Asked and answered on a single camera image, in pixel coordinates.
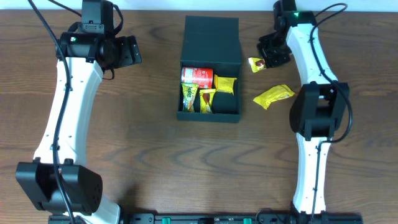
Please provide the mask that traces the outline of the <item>yellow chocolate cake packet top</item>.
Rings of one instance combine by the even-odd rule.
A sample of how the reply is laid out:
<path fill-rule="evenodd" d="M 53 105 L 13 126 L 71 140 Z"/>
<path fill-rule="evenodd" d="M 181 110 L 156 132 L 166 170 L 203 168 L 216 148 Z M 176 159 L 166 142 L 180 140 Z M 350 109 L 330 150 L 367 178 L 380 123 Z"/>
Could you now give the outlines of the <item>yellow chocolate cake packet top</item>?
<path fill-rule="evenodd" d="M 263 58 L 249 57 L 248 62 L 253 73 L 266 69 L 266 62 Z"/>

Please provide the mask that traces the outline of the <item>yellow Julies snack packet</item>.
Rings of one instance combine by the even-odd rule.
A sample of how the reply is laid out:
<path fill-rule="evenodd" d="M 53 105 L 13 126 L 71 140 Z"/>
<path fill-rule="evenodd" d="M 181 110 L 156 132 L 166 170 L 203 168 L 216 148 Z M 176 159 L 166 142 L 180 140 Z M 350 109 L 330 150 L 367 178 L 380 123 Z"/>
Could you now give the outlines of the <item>yellow Julies snack packet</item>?
<path fill-rule="evenodd" d="M 294 95 L 295 93 L 287 85 L 277 85 L 255 97 L 253 102 L 267 110 L 271 103 L 290 98 Z"/>

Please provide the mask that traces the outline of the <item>small yellow snack packet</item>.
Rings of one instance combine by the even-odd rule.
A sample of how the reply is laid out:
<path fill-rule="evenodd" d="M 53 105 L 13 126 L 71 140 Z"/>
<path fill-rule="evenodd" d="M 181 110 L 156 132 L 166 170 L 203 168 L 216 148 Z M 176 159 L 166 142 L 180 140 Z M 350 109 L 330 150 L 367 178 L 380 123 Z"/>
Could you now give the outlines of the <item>small yellow snack packet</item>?
<path fill-rule="evenodd" d="M 214 76 L 215 88 L 218 92 L 234 94 L 234 83 L 237 80 L 235 77 L 220 77 Z"/>

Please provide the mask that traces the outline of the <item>black box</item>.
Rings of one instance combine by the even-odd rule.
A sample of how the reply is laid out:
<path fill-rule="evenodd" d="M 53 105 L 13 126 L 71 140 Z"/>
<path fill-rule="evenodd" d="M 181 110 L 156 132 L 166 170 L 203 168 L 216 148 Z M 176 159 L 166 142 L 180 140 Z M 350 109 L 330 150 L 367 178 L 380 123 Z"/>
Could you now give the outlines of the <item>black box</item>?
<path fill-rule="evenodd" d="M 186 16 L 180 66 L 210 68 L 220 77 L 235 78 L 234 93 L 216 92 L 212 113 L 200 112 L 196 95 L 193 113 L 184 112 L 183 90 L 179 89 L 177 119 L 237 123 L 241 118 L 241 44 L 239 19 L 230 17 Z"/>

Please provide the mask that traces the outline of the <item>red snack can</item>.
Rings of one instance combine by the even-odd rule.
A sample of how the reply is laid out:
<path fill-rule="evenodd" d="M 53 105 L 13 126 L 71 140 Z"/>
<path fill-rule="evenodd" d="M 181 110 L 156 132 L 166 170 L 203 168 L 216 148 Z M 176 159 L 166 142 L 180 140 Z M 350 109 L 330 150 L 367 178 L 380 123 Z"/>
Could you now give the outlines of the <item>red snack can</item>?
<path fill-rule="evenodd" d="M 182 67 L 182 83 L 194 83 L 199 88 L 210 89 L 213 85 L 213 70 L 211 68 Z"/>

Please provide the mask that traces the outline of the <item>green yellow snack bar wrapper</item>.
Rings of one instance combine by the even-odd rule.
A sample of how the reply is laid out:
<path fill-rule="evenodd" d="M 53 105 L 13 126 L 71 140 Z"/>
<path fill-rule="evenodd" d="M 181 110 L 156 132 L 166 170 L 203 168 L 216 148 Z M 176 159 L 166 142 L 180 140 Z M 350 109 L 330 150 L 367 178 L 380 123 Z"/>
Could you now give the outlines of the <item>green yellow snack bar wrapper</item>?
<path fill-rule="evenodd" d="M 183 91 L 183 106 L 182 110 L 184 112 L 193 113 L 195 97 L 197 94 L 199 85 L 195 83 L 182 83 L 182 91 Z"/>

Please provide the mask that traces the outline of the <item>yellow Apollo cake packet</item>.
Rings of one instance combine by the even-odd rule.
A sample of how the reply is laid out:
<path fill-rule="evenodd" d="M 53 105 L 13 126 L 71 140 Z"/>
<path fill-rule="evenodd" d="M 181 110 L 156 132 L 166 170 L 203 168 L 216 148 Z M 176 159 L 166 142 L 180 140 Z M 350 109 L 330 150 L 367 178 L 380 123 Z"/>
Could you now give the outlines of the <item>yellow Apollo cake packet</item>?
<path fill-rule="evenodd" d="M 200 113 L 212 113 L 212 102 L 216 89 L 200 90 Z"/>

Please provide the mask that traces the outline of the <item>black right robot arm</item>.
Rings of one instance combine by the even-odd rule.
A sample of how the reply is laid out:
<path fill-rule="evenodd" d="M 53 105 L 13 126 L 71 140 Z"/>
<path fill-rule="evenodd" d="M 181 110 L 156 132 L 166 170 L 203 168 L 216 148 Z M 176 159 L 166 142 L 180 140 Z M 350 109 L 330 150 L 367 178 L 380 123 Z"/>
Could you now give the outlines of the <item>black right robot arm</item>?
<path fill-rule="evenodd" d="M 293 205 L 296 211 L 316 215 L 325 211 L 324 185 L 330 145 L 343 114 L 351 111 L 349 87 L 333 74 L 318 38 L 319 22 L 312 11 L 274 10 L 274 29 L 257 45 L 266 68 L 294 59 L 301 89 L 290 109 L 299 159 Z"/>

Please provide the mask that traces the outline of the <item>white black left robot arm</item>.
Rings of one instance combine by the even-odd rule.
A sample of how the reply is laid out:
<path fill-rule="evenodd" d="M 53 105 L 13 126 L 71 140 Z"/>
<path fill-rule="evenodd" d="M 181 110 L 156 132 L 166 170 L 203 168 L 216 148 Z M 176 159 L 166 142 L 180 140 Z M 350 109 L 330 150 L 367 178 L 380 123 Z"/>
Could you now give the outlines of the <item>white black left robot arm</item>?
<path fill-rule="evenodd" d="M 136 38 L 64 32 L 57 40 L 57 85 L 44 136 L 16 180 L 50 223 L 121 223 L 121 207 L 103 194 L 86 163 L 91 110 L 104 72 L 141 62 Z"/>

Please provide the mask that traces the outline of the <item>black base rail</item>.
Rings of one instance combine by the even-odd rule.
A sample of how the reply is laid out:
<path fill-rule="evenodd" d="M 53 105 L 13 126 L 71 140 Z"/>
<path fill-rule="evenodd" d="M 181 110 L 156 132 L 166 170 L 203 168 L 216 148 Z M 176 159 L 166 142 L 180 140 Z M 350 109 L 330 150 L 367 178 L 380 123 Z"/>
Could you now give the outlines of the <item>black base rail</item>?
<path fill-rule="evenodd" d="M 250 215 L 154 215 L 135 213 L 122 218 L 120 223 L 128 224 L 363 224 L 359 215 L 331 215 L 322 213 L 311 219 L 310 215 L 289 215 L 262 213 Z"/>

